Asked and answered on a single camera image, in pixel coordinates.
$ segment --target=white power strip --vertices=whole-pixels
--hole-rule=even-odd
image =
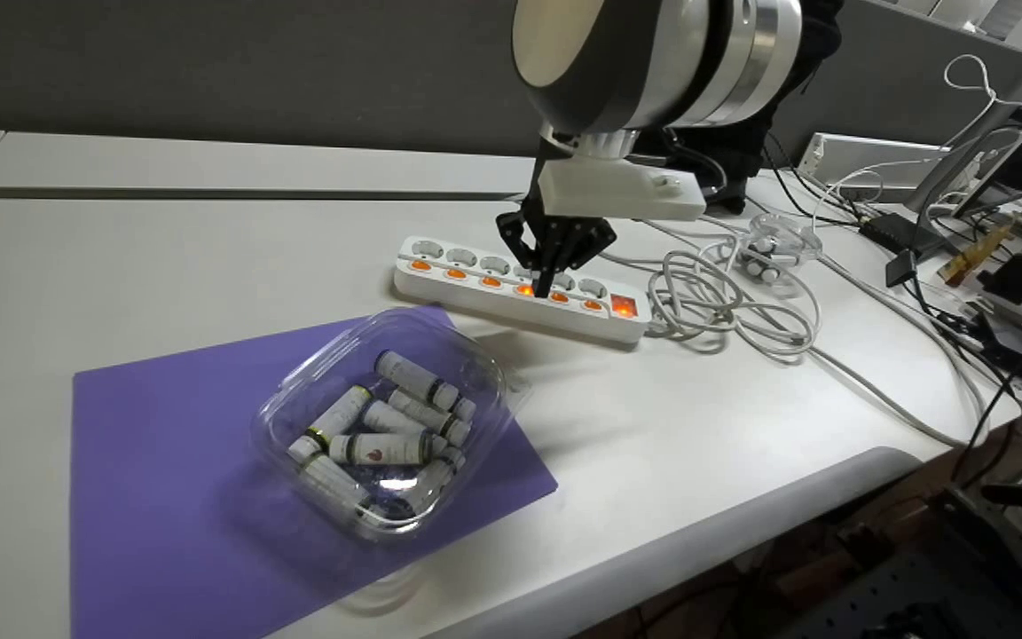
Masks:
[[[520,268],[506,255],[438,239],[406,239],[394,287],[414,301],[624,347],[634,347],[653,320],[640,287],[556,274],[554,292],[536,299],[530,268]]]

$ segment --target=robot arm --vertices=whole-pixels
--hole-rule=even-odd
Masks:
[[[603,217],[698,217],[697,176],[632,163],[634,136],[761,112],[782,94],[798,40],[798,0],[520,0],[520,76],[547,126],[571,139],[545,136],[533,191],[498,220],[541,274],[536,294],[613,242]]]

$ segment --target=purple mat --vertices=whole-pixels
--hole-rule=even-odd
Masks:
[[[343,325],[75,375],[75,636],[269,636],[556,487],[511,427],[420,534],[369,547],[330,528],[256,454],[252,420]]]

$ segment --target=plastic box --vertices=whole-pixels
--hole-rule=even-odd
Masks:
[[[440,430],[431,430],[440,437],[440,442],[427,449],[431,457],[422,466],[359,466],[354,457],[338,454],[338,437],[323,440],[323,446],[330,446],[323,449],[323,457],[330,460],[312,457],[330,474],[323,472],[326,478],[319,478],[319,472],[306,472],[310,460],[295,460],[291,442],[306,437],[306,430],[347,385],[365,385],[373,395],[369,403],[392,398],[394,382],[385,381],[375,370],[388,350],[431,370],[440,385],[452,382],[462,391],[462,398],[476,399],[471,420],[464,420],[471,422],[469,437],[462,442],[449,442]],[[427,528],[440,513],[452,513],[452,501],[462,492],[462,487],[469,487],[469,478],[509,427],[511,411],[506,409],[495,357],[476,350],[469,337],[453,333],[449,317],[431,307],[401,307],[354,323],[352,328],[323,343],[316,354],[310,354],[295,372],[288,372],[282,391],[263,403],[256,420],[256,440],[263,454],[284,469],[291,487],[333,524],[361,540],[398,540]],[[361,409],[343,437],[365,434],[381,430],[365,427]],[[347,478],[333,478],[333,469],[359,482],[365,491],[365,501],[361,491],[347,487]],[[431,495],[427,491],[431,474],[438,474],[438,487],[444,482],[438,495]]]

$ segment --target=clear plastic container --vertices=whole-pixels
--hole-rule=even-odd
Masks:
[[[410,381],[412,395],[394,398],[394,391],[401,391],[398,381],[406,382],[406,375],[392,370],[398,357],[435,372],[438,382],[431,391],[412,391]],[[412,399],[420,399],[435,409],[427,416],[440,420],[412,420],[422,434],[385,430],[373,416],[392,409],[373,409],[369,416],[373,399],[410,399],[406,416],[412,416]],[[343,420],[338,422],[354,420],[343,430],[333,430],[330,420],[326,437],[319,437],[330,403],[343,403]],[[495,357],[476,350],[469,337],[453,333],[444,317],[431,307],[398,307],[354,323],[291,370],[282,391],[263,403],[256,437],[263,454],[277,460],[291,487],[333,524],[361,540],[398,540],[427,528],[440,513],[452,513],[452,501],[476,474],[509,422],[511,411],[506,409]]]

